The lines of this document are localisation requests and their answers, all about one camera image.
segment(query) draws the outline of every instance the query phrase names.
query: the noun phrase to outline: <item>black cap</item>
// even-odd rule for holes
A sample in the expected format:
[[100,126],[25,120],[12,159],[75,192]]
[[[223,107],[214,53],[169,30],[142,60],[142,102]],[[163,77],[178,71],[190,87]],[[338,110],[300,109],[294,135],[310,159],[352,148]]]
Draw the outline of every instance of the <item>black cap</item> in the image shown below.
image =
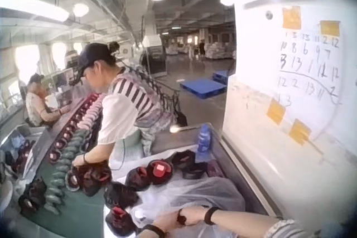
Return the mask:
[[115,63],[115,58],[110,54],[106,44],[91,43],[86,45],[79,55],[79,77],[83,76],[83,72],[87,67],[93,66],[94,62],[98,60],[103,60],[110,65]]
[[44,75],[39,75],[39,74],[34,74],[30,77],[30,80],[28,82],[28,84],[31,83],[41,83],[41,80],[44,78]]

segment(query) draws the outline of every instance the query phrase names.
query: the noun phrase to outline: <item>yellow sticky note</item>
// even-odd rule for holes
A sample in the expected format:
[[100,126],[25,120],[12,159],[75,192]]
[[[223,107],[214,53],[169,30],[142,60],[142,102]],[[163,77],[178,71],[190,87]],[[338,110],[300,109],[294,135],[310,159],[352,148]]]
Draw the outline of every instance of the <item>yellow sticky note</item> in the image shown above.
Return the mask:
[[311,130],[303,122],[295,119],[294,124],[290,130],[289,136],[298,144],[304,145],[310,136]]
[[285,107],[276,100],[272,99],[267,112],[267,116],[275,123],[280,124],[285,114]]
[[320,21],[321,34],[330,36],[340,36],[339,21]]
[[299,6],[283,8],[283,28],[301,29],[301,12]]

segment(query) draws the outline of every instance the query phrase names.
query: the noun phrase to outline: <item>black wristband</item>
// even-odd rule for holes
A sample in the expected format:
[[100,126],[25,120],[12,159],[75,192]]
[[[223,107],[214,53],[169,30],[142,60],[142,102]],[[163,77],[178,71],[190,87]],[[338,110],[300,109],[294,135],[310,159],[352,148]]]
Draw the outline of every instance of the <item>black wristband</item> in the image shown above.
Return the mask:
[[211,217],[212,217],[213,213],[217,210],[219,210],[219,208],[215,207],[215,206],[208,209],[208,211],[205,214],[205,219],[204,219],[206,224],[214,225],[214,223],[211,221]]
[[150,230],[150,231],[153,231],[155,232],[159,238],[165,238],[165,233],[163,230],[161,230],[159,227],[156,227],[154,225],[151,225],[151,224],[148,224],[146,225],[143,230]]
[[85,153],[83,154],[83,161],[85,164],[89,164],[86,160],[85,160]]

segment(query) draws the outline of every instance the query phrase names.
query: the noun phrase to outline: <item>hand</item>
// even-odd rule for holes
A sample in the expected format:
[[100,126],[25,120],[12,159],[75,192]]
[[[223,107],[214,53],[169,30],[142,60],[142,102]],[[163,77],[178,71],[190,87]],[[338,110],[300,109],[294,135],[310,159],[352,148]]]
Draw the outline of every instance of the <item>hand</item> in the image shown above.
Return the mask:
[[85,162],[84,162],[83,154],[76,156],[76,158],[74,158],[74,160],[72,162],[72,165],[74,167],[80,167],[80,166],[83,166],[84,164],[85,164]]
[[205,219],[207,211],[208,208],[204,208],[203,206],[191,206],[183,208],[180,216],[186,217],[186,226],[195,225]]
[[66,114],[71,110],[71,105],[66,105],[61,108],[61,113]]
[[179,213],[178,213],[178,211],[176,211],[173,213],[158,216],[156,218],[156,220],[154,221],[153,225],[160,228],[163,232],[168,232],[170,230],[182,227],[177,222],[178,215],[179,215]]

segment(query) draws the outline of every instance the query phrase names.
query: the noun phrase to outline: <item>ceiling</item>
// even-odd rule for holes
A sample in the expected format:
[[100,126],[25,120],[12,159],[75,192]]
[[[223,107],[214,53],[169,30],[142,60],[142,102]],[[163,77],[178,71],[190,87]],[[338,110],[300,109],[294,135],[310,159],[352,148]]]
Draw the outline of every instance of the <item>ceiling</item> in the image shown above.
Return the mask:
[[[219,0],[42,0],[56,4],[68,12],[65,22],[8,9],[0,9],[1,48],[40,42],[119,42],[140,41],[144,17],[155,13],[157,32],[172,26],[182,27],[170,31],[181,35],[198,28],[219,25],[234,20],[234,10],[225,8]],[[75,18],[73,5],[85,3],[89,13]]]

